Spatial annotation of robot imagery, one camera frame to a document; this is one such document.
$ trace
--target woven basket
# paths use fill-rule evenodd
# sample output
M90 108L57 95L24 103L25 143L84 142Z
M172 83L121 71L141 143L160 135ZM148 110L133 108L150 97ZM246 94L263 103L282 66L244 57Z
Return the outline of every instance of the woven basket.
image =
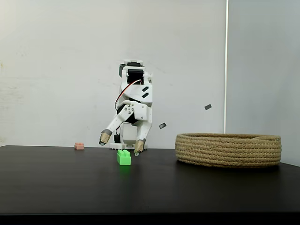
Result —
M273 135L180 134L179 161L217 167L268 167L281 159L281 137Z

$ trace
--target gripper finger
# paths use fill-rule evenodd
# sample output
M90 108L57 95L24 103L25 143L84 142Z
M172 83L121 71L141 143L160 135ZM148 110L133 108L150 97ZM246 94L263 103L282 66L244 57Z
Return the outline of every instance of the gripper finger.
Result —
M132 112L130 105L125 105L124 108L113 118L108 127L101 132L99 144L102 146L107 144L113 131L124 123L131 116Z

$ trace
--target gray wall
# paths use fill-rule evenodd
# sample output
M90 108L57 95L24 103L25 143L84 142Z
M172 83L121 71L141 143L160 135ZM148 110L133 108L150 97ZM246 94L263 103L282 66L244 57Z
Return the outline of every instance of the gray wall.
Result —
M300 0L230 0L227 133L282 136L300 165Z

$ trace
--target red wire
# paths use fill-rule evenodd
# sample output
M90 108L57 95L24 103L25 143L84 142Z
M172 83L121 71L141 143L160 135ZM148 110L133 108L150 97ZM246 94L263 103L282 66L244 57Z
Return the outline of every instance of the red wire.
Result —
M116 105L117 105L117 102L118 102L119 98L124 94L124 92L125 92L131 85L133 85L133 84L135 84L136 82L139 82L139 81L142 82L142 80L140 79L140 80L134 81L134 82L132 82L131 84L127 85L126 88L124 88L124 90L119 94L119 96L118 96L116 102L114 103L114 108L115 108L116 110L117 110Z

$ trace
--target small black object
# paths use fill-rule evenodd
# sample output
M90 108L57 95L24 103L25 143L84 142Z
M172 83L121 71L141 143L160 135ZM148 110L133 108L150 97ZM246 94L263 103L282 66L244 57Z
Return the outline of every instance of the small black object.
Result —
M114 142L115 143L121 143L121 136L120 135L114 135Z
M149 93L145 93L142 97L146 98L149 95Z
M148 89L149 89L149 87L145 87L142 91L145 92Z
M209 105L205 106L204 108L205 108L205 110L208 110L208 109L210 109L210 108L211 108L211 104L209 104Z
M129 67L142 67L142 65L139 62L129 62L129 63L127 63L127 66L129 66Z
M165 128L167 125L166 123L162 123L161 125L159 125L159 128L162 129L162 128Z
M127 83L132 83L137 80L141 80L144 83L144 71L142 69L129 69L127 71Z

